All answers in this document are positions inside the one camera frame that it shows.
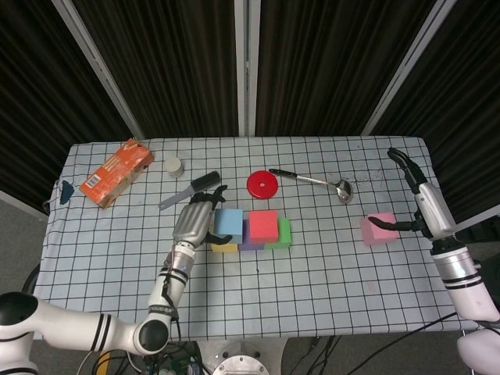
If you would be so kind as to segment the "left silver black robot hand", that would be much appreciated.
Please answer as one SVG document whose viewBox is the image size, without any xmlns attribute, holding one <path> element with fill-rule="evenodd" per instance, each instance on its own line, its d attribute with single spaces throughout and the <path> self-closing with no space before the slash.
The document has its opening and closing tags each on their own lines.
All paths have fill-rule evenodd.
<svg viewBox="0 0 500 375">
<path fill-rule="evenodd" d="M 203 243 L 214 245 L 228 244 L 233 236 L 217 237 L 209 232 L 210 223 L 217 204 L 226 199 L 223 193 L 227 185 L 219 186 L 213 193 L 195 193 L 189 204 L 183 207 L 173 230 L 173 242 L 190 244 L 198 248 Z"/>
</svg>

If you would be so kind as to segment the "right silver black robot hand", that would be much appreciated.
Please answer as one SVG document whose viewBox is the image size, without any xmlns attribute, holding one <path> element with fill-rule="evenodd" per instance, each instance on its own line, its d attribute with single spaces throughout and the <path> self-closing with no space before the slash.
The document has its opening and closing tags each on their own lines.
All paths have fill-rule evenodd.
<svg viewBox="0 0 500 375">
<path fill-rule="evenodd" d="M 418 209 L 413 221 L 389 223 L 374 216 L 369 216 L 368 220 L 383 230 L 420 231 L 431 241 L 453 237 L 456 223 L 441 191 L 424 176 L 420 167 L 404 152 L 397 148 L 389 148 L 387 156 L 404 172 Z"/>
</svg>

